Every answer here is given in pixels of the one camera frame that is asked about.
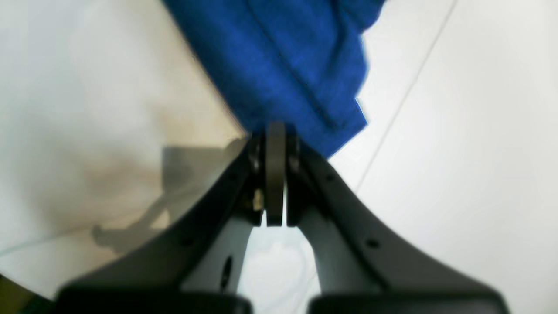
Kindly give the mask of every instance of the white surface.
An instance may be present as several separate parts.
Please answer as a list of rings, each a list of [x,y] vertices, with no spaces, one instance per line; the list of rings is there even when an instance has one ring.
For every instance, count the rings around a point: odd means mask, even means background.
[[[86,239],[93,225],[161,195],[163,147],[214,149],[195,198],[243,132],[159,1],[0,6],[0,272],[52,297],[115,257]]]
[[[388,1],[379,21],[364,33],[369,71],[358,99],[368,126],[330,159],[352,189],[360,187],[454,3]]]
[[[514,313],[558,313],[558,2],[459,2],[359,196]]]

